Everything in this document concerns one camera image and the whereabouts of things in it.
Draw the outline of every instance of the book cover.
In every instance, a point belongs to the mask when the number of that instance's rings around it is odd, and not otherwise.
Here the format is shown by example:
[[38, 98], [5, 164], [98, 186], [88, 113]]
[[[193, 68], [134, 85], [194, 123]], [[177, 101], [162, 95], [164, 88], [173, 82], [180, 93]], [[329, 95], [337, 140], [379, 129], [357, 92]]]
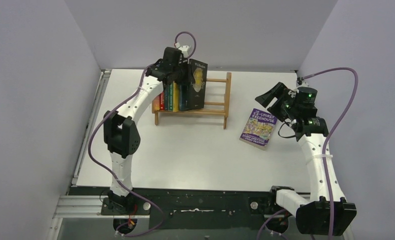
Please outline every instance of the book cover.
[[174, 84], [171, 83], [168, 89], [168, 111], [173, 110], [173, 102], [174, 102], [173, 87]]
[[153, 111], [158, 111], [159, 109], [161, 109], [160, 100], [161, 100], [161, 96], [157, 96], [152, 101], [152, 109], [153, 109]]
[[277, 118], [271, 113], [254, 108], [240, 135], [240, 140], [265, 149], [272, 135]]
[[163, 109], [165, 111], [168, 111], [168, 90], [170, 89], [170, 86], [166, 86], [164, 91], [163, 91]]
[[179, 85], [176, 82], [172, 83], [172, 111], [178, 112], [179, 111]]
[[203, 109], [205, 105], [205, 89], [207, 83], [208, 64], [189, 59], [187, 92], [185, 95], [188, 110]]
[[162, 91], [161, 94], [159, 94], [159, 109], [164, 110], [164, 92]]

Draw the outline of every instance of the gray wall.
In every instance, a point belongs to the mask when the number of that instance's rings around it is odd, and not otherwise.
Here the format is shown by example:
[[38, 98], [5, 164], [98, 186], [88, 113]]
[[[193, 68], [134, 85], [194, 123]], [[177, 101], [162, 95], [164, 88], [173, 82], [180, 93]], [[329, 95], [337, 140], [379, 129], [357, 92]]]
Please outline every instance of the gray wall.
[[65, 2], [102, 69], [143, 68], [190, 31], [210, 68], [266, 72], [299, 68], [337, 0]]
[[[358, 210], [355, 239], [395, 239], [395, 0], [339, 0], [299, 70], [349, 66], [360, 83], [331, 139], [334, 167]], [[353, 87], [350, 72], [309, 80], [331, 127]]]
[[46, 237], [99, 76], [63, 0], [0, 1], [0, 239]]

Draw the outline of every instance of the white tabletop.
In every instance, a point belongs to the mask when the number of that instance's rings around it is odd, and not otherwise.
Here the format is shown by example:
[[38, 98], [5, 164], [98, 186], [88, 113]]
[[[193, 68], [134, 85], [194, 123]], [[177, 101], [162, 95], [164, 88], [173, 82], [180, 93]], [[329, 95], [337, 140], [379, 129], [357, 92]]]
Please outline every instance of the white tabletop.
[[[109, 78], [97, 119], [126, 99], [136, 89], [142, 70], [114, 69]], [[208, 78], [225, 79], [225, 71], [209, 71]], [[160, 113], [155, 126], [150, 107], [137, 128], [141, 144], [132, 159], [132, 183], [136, 188], [267, 191], [271, 186], [289, 186], [308, 192], [309, 176], [304, 155], [295, 139], [277, 135], [266, 150], [239, 140], [253, 108], [264, 110], [255, 97], [278, 82], [296, 85], [295, 73], [232, 72], [227, 129], [223, 118]], [[222, 102], [224, 83], [209, 82], [206, 101]], [[284, 136], [292, 135], [287, 126]], [[111, 167], [111, 157], [101, 128], [92, 144], [97, 160]], [[85, 154], [77, 186], [109, 187], [111, 175]]]

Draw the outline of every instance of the cable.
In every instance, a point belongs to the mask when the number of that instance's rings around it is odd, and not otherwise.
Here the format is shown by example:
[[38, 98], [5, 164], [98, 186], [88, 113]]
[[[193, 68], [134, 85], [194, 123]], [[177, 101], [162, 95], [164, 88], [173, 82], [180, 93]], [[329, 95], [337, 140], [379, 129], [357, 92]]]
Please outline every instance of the cable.
[[275, 216], [277, 216], [277, 215], [279, 215], [279, 214], [281, 214], [281, 213], [283, 213], [283, 212], [285, 212], [285, 211], [286, 211], [286, 209], [281, 209], [281, 210], [277, 211], [276, 213], [274, 213], [273, 215], [271, 215], [271, 216], [262, 224], [262, 226], [259, 228], [258, 234], [256, 235], [256, 240], [259, 240], [259, 239], [260, 239], [261, 233], [263, 232], [263, 229], [264, 229], [264, 227], [267, 225], [267, 223], [268, 223], [271, 219], [273, 219]]
[[282, 136], [282, 135], [280, 135], [280, 130], [282, 130], [282, 127], [286, 124], [287, 126], [289, 126], [289, 123], [290, 122], [283, 122], [283, 124], [280, 126], [280, 129], [278, 130], [278, 132], [277, 132], [277, 134], [280, 136], [280, 137], [282, 137], [282, 138], [284, 138], [284, 139], [292, 139], [292, 138], [295, 138], [296, 137], [296, 135], [292, 135], [292, 136]]
[[106, 191], [107, 189], [103, 189], [100, 194], [99, 194], [99, 200], [104, 203], [104, 201], [102, 201], [102, 195], [104, 194], [104, 191]]
[[[357, 93], [357, 88], [358, 88], [358, 74], [354, 69], [352, 69], [350, 67], [336, 67], [336, 68], [327, 69], [324, 71], [320, 71], [320, 72], [302, 77], [302, 80], [305, 80], [305, 79], [310, 79], [312, 77], [315, 77], [315, 76], [318, 76], [321, 74], [325, 74], [325, 73], [332, 72], [332, 71], [338, 71], [338, 70], [347, 70], [347, 71], [352, 72], [354, 79], [355, 79], [355, 83], [353, 85], [353, 90], [352, 90], [352, 94], [350, 96], [349, 102], [347, 103], [347, 105], [344, 108], [340, 117], [337, 119], [336, 123], [331, 128], [330, 133], [327, 135], [327, 137], [325, 138], [324, 144], [322, 145], [322, 154], [324, 156], [326, 154], [327, 143], [329, 142], [330, 138], [332, 137], [332, 134], [335, 132], [339, 123], [342, 121], [345, 114], [348, 112], [349, 108], [351, 107], [352, 102], [354, 101], [355, 94]], [[335, 201], [333, 199], [332, 183], [330, 182], [329, 169], [327, 167], [326, 157], [322, 158], [322, 163], [324, 165], [325, 178], [327, 180], [328, 197], [330, 198], [330, 223], [328, 226], [328, 239], [332, 240], [333, 239], [333, 226], [334, 226], [334, 221], [335, 221]]]
[[164, 220], [165, 220], [164, 212], [163, 212], [162, 209], [161, 209], [158, 205], [156, 205], [153, 201], [151, 201], [151, 200], [149, 200], [149, 199], [147, 199], [147, 198], [145, 198], [145, 197], [143, 197], [143, 196], [141, 196], [141, 195], [139, 195], [139, 194], [133, 192], [133, 191], [130, 190], [128, 187], [126, 187], [126, 186], [123, 184], [123, 182], [121, 182], [121, 181], [118, 179], [118, 177], [117, 177], [117, 175], [115, 174], [114, 171], [112, 171], [109, 167], [103, 165], [101, 162], [97, 161], [96, 158], [92, 155], [92, 142], [93, 142], [93, 140], [95, 139], [96, 133], [97, 133], [98, 130], [102, 127], [102, 125], [104, 124], [104, 122], [105, 122], [105, 121], [106, 121], [106, 120], [107, 120], [117, 109], [119, 109], [122, 105], [126, 104], [128, 101], [130, 101], [130, 100], [133, 99], [135, 96], [137, 96], [137, 94], [139, 94], [139, 92], [140, 92], [140, 90], [141, 90], [140, 88], [141, 88], [142, 85], [143, 85], [143, 80], [144, 80], [144, 78], [145, 78], [146, 70], [147, 70], [150, 66], [152, 66], [152, 65], [153, 65], [153, 64], [151, 64], [151, 65], [147, 66], [146, 68], [144, 68], [143, 73], [141, 74], [141, 78], [140, 78], [140, 82], [139, 82], [139, 84], [138, 84], [137, 90], [136, 90], [129, 98], [125, 99], [124, 101], [122, 101], [121, 103], [119, 103], [116, 107], [114, 107], [114, 108], [103, 118], [103, 120], [102, 120], [101, 122], [99, 122], [99, 124], [96, 126], [96, 128], [94, 129], [94, 131], [91, 133], [91, 135], [90, 135], [90, 141], [88, 142], [88, 146], [87, 146], [88, 156], [90, 157], [90, 159], [91, 159], [95, 164], [101, 166], [101, 167], [104, 168], [106, 171], [108, 171], [108, 172], [113, 176], [113, 178], [116, 180], [116, 182], [117, 182], [123, 189], [127, 190], [130, 194], [136, 196], [137, 198], [139, 198], [139, 199], [141, 199], [141, 200], [143, 200], [143, 201], [145, 201], [145, 202], [150, 203], [151, 206], [155, 207], [155, 208], [162, 214], [162, 221], [161, 221], [160, 223], [158, 223], [156, 226], [150, 228], [150, 229], [147, 230], [147, 231], [144, 231], [144, 232], [141, 232], [141, 233], [138, 233], [138, 234], [134, 234], [134, 235], [123, 235], [124, 237], [138, 237], [138, 236], [142, 236], [142, 235], [148, 234], [148, 233], [152, 232], [153, 230], [159, 228], [159, 227], [162, 225], [162, 223], [164, 223]]
[[186, 57], [186, 59], [189, 59], [189, 58], [192, 57], [192, 55], [193, 55], [193, 54], [195, 53], [195, 51], [196, 51], [196, 38], [195, 38], [195, 36], [193, 36], [193, 34], [191, 34], [191, 33], [188, 32], [188, 31], [181, 31], [181, 32], [179, 32], [179, 33], [177, 34], [177, 36], [175, 36], [175, 39], [174, 39], [175, 42], [174, 42], [174, 44], [178, 43], [177, 40], [179, 39], [179, 36], [182, 35], [182, 34], [187, 34], [187, 35], [189, 35], [189, 36], [193, 39], [193, 44], [194, 44], [193, 50], [191, 51], [190, 55], [189, 55], [188, 57]]
[[[130, 224], [130, 222], [131, 222], [131, 215], [134, 216], [134, 215], [136, 215], [136, 213], [137, 213], [137, 204], [134, 204], [134, 211], [132, 212], [132, 214], [128, 215], [127, 224]], [[121, 228], [124, 224], [125, 224], [125, 223], [119, 225], [119, 226], [117, 227], [117, 229]]]

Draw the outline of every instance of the bolt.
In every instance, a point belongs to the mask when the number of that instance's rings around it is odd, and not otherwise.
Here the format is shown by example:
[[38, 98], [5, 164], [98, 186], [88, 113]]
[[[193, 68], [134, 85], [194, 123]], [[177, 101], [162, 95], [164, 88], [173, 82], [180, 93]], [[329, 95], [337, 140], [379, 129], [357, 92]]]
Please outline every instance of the bolt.
[[145, 211], [151, 209], [151, 204], [148, 203], [148, 202], [143, 203], [143, 209], [144, 209]]
[[250, 208], [253, 210], [258, 209], [258, 203], [256, 201], [253, 201], [250, 203]]

